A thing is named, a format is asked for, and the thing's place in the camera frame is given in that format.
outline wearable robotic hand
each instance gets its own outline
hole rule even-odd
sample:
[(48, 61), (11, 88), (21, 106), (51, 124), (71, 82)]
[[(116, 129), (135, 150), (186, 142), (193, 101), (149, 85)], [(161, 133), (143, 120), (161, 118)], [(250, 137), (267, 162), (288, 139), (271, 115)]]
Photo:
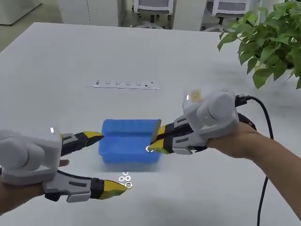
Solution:
[(84, 131), (60, 134), (50, 128), (43, 137), (26, 137), (11, 130), (0, 130), (0, 165), (3, 183), (24, 186), (42, 183), (45, 197), (67, 202), (108, 199), (127, 188), (117, 182), (80, 177), (58, 170), (61, 156), (90, 146), (103, 138), (101, 133)]
[(217, 91), (202, 98), (199, 90), (184, 97), (183, 115), (173, 123), (156, 128), (149, 152), (193, 154), (207, 149), (208, 139), (231, 134), (239, 122), (255, 125), (236, 107), (246, 104), (231, 91)]

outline forearm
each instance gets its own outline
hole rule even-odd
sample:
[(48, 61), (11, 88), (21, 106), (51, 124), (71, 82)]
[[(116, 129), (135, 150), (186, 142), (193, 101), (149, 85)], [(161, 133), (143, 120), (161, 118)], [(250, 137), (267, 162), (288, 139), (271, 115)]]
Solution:
[(250, 159), (268, 176), (301, 220), (301, 159), (278, 142), (258, 135)]
[(22, 187), (6, 185), (2, 183), (0, 176), (0, 216), (42, 194), (41, 185)]

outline white chair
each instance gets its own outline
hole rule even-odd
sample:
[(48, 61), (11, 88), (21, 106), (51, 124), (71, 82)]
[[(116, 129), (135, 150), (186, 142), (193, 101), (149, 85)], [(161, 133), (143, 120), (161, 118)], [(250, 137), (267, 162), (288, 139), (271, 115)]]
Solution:
[(150, 21), (143, 22), (138, 28), (163, 29), (155, 24), (155, 14), (166, 14), (170, 21), (173, 13), (174, 0), (134, 0), (134, 12), (151, 12)]
[(251, 0), (213, 0), (208, 1), (206, 11), (211, 16), (218, 17), (220, 19), (218, 24), (205, 28), (203, 31), (210, 32), (214, 30), (223, 31), (222, 23), (225, 17), (232, 17), (238, 19), (243, 17), (244, 14), (249, 11)]

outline chair back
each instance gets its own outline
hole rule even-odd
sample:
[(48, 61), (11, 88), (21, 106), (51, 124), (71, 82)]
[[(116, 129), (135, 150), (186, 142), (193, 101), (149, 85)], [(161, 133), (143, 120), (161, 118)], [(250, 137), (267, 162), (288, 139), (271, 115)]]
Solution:
[(249, 11), (251, 0), (213, 0), (212, 15), (241, 15)]
[(174, 8), (174, 0), (134, 0), (134, 12), (139, 10), (147, 11), (168, 11), (172, 14)]

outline white floor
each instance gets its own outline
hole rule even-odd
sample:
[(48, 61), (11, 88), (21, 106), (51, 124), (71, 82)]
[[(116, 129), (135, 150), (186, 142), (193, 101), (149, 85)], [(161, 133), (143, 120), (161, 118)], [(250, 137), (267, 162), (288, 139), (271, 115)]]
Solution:
[[(32, 12), (21, 18), (12, 26), (0, 25), (0, 52), (8, 46), (14, 39), (16, 39), (22, 32), (24, 32), (34, 22), (47, 22), (47, 23), (62, 23), (60, 10), (57, 5), (57, 0), (41, 0), (42, 5), (34, 9)], [(132, 0), (128, 0), (128, 14), (124, 21), (124, 27), (135, 27), (140, 25), (142, 21), (150, 19), (149, 14), (142, 14), (138, 17), (136, 13), (132, 12)], [(205, 23), (217, 23), (217, 18), (210, 18), (204, 16)], [(156, 18), (156, 24), (169, 28), (167, 16), (160, 16)]]

